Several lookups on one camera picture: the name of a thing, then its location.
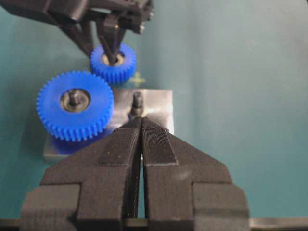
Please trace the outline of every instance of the yellow cross mark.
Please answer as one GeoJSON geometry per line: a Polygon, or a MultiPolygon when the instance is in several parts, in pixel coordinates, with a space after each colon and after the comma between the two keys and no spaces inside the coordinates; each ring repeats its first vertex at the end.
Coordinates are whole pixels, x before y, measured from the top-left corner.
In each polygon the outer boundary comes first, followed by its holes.
{"type": "Polygon", "coordinates": [[[135,87],[139,87],[141,83],[145,83],[146,80],[141,77],[140,72],[136,72],[134,77],[129,80],[130,83],[134,83],[135,87]]]}

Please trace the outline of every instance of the teal background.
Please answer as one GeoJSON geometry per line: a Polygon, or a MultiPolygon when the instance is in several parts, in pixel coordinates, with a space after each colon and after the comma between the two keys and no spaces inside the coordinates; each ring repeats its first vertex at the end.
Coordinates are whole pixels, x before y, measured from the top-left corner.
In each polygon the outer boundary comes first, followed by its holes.
{"type": "MultiPolygon", "coordinates": [[[[175,134],[229,167],[252,216],[308,216],[307,2],[154,2],[144,34],[125,37],[140,87],[173,90],[175,134]]],[[[48,167],[36,93],[89,61],[56,27],[2,8],[0,29],[0,218],[14,218],[48,167]]]]}

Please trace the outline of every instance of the metal plate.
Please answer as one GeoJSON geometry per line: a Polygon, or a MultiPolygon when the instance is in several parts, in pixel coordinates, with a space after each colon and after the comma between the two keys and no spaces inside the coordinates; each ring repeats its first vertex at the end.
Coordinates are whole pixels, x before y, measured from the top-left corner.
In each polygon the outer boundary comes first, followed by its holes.
{"type": "MultiPolygon", "coordinates": [[[[19,230],[19,219],[0,219],[1,230],[19,230]]],[[[148,230],[147,219],[126,219],[124,226],[130,230],[148,230]]],[[[252,231],[303,231],[308,229],[308,217],[301,218],[251,218],[252,231]]]]}
{"type": "Polygon", "coordinates": [[[98,139],[109,135],[116,128],[129,122],[133,94],[137,91],[141,92],[143,95],[144,110],[141,116],[148,117],[153,122],[167,128],[171,134],[174,134],[173,99],[171,90],[114,88],[114,114],[104,133],[94,139],[91,139],[90,141],[83,142],[60,141],[50,134],[47,134],[43,154],[44,158],[48,162],[59,161],[68,155],[92,144],[98,139]]]}

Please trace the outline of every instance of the gear teeth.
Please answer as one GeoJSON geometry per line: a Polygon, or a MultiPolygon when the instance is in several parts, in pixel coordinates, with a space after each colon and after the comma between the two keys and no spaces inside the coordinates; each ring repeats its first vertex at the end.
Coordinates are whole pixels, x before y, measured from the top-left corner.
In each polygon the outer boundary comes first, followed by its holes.
{"type": "Polygon", "coordinates": [[[102,55],[104,53],[102,46],[97,47],[91,54],[91,66],[98,76],[101,76],[110,84],[120,84],[123,83],[135,73],[136,71],[136,54],[127,45],[122,44],[120,51],[127,57],[129,63],[124,61],[124,63],[117,67],[108,67],[102,63],[102,55]]]}
{"type": "Polygon", "coordinates": [[[51,80],[49,80],[42,89],[38,92],[37,98],[36,98],[36,109],[37,114],[42,121],[45,129],[54,137],[59,138],[61,140],[65,141],[83,141],[92,139],[93,137],[97,136],[99,133],[103,132],[103,129],[106,128],[107,123],[110,121],[112,114],[113,114],[113,93],[109,85],[101,79],[99,76],[92,74],[87,71],[73,71],[73,72],[66,72],[62,73],[60,75],[57,75],[56,77],[53,77],[51,80]],[[52,119],[47,119],[46,115],[44,114],[45,111],[43,110],[44,100],[46,100],[46,92],[49,91],[49,87],[51,85],[57,84],[57,80],[64,78],[65,81],[67,79],[72,78],[84,78],[86,82],[93,81],[95,85],[99,84],[102,85],[104,92],[107,94],[105,96],[106,99],[108,99],[108,104],[110,104],[108,107],[106,107],[105,111],[100,112],[99,118],[96,121],[93,121],[92,123],[89,123],[85,127],[62,127],[58,126],[53,123],[52,119]]]}

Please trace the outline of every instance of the large blue gear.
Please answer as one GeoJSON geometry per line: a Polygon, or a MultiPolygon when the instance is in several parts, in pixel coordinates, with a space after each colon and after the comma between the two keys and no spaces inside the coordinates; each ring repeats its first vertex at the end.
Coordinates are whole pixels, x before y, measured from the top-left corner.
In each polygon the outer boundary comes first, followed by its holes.
{"type": "Polygon", "coordinates": [[[66,141],[82,141],[103,132],[113,114],[114,97],[109,85],[100,77],[73,71],[45,84],[38,93],[36,108],[51,135],[66,141]],[[81,112],[69,112],[61,106],[61,97],[71,89],[84,90],[90,96],[88,107],[81,112]]]}

